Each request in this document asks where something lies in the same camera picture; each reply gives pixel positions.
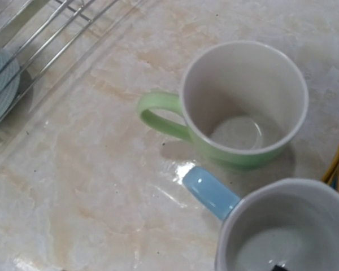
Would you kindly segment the white patterned bowl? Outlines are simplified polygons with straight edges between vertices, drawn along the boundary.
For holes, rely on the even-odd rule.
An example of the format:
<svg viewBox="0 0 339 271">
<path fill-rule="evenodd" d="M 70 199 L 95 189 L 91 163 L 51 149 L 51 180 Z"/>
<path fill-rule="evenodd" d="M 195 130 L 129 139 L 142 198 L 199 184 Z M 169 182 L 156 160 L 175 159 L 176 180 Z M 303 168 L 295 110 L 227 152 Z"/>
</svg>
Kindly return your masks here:
<svg viewBox="0 0 339 271">
<path fill-rule="evenodd" d="M 0 50 L 0 118 L 11 106 L 20 84 L 19 63 L 13 59 L 4 70 L 2 68 L 11 59 L 12 54 L 5 49 Z"/>
</svg>

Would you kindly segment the green ceramic mug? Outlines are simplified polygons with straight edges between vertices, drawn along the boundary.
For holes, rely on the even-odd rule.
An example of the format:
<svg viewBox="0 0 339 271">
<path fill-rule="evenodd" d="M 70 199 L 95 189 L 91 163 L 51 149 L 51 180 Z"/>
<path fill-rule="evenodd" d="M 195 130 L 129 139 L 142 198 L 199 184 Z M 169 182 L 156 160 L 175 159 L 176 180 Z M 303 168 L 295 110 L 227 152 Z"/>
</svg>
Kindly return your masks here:
<svg viewBox="0 0 339 271">
<path fill-rule="evenodd" d="M 187 67 L 177 94 L 152 91 L 139 118 L 192 143 L 215 164 L 254 169 L 277 157 L 307 115 L 305 78 L 283 52 L 255 41 L 215 45 Z"/>
</svg>

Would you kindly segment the blue dotted plate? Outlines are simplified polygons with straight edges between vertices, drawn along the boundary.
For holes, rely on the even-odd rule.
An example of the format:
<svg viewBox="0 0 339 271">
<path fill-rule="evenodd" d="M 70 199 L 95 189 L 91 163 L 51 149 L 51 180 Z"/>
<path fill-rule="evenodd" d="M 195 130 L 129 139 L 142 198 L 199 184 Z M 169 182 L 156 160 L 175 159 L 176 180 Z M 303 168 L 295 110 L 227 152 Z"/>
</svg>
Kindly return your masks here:
<svg viewBox="0 0 339 271">
<path fill-rule="evenodd" d="M 338 178 L 333 177 L 331 180 L 328 181 L 328 185 L 334 190 L 338 191 Z"/>
</svg>

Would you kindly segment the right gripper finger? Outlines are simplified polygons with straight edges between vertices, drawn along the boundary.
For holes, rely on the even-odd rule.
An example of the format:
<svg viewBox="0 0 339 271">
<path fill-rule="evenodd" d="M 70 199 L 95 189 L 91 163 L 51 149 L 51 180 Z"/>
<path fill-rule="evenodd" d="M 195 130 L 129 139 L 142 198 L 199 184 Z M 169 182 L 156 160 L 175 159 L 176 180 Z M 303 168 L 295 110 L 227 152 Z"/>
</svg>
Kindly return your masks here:
<svg viewBox="0 0 339 271">
<path fill-rule="evenodd" d="M 287 266 L 286 262 L 279 263 L 272 262 L 270 271 L 290 271 L 290 269 Z"/>
</svg>

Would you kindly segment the light blue mug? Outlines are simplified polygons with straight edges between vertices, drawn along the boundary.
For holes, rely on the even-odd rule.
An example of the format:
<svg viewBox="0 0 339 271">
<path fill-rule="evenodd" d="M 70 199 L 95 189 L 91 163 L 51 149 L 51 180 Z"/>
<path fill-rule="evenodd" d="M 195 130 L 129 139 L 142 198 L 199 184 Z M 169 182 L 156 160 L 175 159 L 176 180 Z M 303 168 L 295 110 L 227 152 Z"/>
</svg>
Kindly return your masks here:
<svg viewBox="0 0 339 271">
<path fill-rule="evenodd" d="M 215 270 L 339 270 L 339 193 L 316 180 L 286 178 L 240 198 L 210 172 L 183 185 L 221 222 Z"/>
</svg>

